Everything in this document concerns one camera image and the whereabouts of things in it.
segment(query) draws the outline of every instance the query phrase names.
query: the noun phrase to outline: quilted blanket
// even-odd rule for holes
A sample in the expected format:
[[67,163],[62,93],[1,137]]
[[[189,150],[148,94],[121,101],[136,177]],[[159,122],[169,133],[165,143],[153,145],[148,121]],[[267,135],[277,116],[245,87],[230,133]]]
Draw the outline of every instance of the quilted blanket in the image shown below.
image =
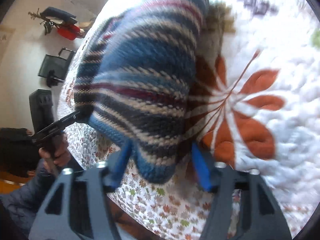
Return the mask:
[[[78,64],[94,32],[140,1],[105,5],[70,66],[59,117],[74,110]],[[238,170],[260,170],[295,236],[320,201],[320,53],[310,42],[319,21],[305,0],[218,1],[231,10],[224,19],[222,48],[212,46],[217,37],[207,37],[198,49],[184,138],[207,145]],[[85,124],[69,126],[66,133],[70,152],[85,169],[118,150]],[[165,239],[198,239],[213,196],[186,177],[188,167],[186,156],[160,186],[147,183],[130,161],[123,184],[109,197]],[[240,197],[234,192],[230,236]]]

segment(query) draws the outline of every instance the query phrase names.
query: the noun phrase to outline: red object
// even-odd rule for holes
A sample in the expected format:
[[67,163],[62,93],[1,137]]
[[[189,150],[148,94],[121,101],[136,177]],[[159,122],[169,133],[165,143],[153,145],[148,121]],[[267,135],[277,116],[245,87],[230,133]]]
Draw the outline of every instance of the red object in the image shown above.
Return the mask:
[[78,37],[80,28],[75,25],[61,26],[58,28],[58,33],[62,37],[73,41],[76,37]]

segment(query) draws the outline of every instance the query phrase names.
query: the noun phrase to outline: maroon stripe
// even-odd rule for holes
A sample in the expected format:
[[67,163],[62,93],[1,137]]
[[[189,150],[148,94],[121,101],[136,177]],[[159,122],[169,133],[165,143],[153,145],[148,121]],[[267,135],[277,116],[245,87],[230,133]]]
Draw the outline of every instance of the maroon stripe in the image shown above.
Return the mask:
[[178,106],[183,108],[186,105],[185,101],[181,99],[176,99],[171,95],[157,94],[157,93],[146,91],[146,90],[132,89],[132,88],[123,87],[123,86],[115,86],[108,83],[74,86],[74,89],[79,89],[79,90],[90,90],[90,89],[99,89],[99,88],[108,89],[117,94],[125,95],[127,97],[138,98],[146,101],[151,101],[154,103],[161,103],[166,106],[173,105],[175,107]]
[[111,38],[111,37],[112,37],[112,34],[110,33],[110,34],[104,35],[104,36],[103,36],[103,39],[104,39],[104,40],[107,40],[107,39],[109,39],[109,38]]
[[182,7],[186,10],[188,10],[189,12],[191,12],[194,17],[196,17],[199,25],[202,24],[202,20],[201,20],[201,16],[189,5],[183,4],[183,2],[178,2],[178,1],[174,1],[174,0],[164,0],[164,1],[146,1],[144,4],[141,5],[140,8],[147,8],[147,7],[152,7],[152,6],[158,6],[158,5],[173,5],[176,7]]

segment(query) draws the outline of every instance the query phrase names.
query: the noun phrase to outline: metal screw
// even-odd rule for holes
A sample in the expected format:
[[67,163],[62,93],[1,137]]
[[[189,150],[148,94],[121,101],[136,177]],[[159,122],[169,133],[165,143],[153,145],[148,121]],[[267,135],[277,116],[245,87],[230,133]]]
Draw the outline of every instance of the metal screw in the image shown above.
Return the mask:
[[62,170],[62,173],[63,173],[64,175],[70,175],[70,174],[73,173],[73,169],[71,169],[71,168],[65,168],[65,169]]
[[97,168],[104,168],[106,166],[107,166],[107,162],[105,162],[105,161],[100,161],[100,162],[96,163]]
[[251,169],[251,170],[249,171],[249,173],[250,173],[251,175],[259,175],[259,174],[260,174],[260,171],[257,170],[257,169]]
[[223,163],[223,162],[216,162],[216,163],[214,163],[214,166],[215,166],[216,168],[221,168],[221,169],[223,169],[223,168],[225,168],[227,165],[226,165],[225,163]]

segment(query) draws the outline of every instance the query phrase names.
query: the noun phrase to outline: wooden floor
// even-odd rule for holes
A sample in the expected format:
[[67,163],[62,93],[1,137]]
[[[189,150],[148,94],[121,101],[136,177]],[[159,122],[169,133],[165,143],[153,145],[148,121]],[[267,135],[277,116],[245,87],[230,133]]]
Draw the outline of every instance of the wooden floor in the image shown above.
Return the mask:
[[28,178],[21,178],[4,171],[0,171],[0,194],[10,193],[11,191],[19,188],[19,185],[17,184],[25,184],[28,180]]

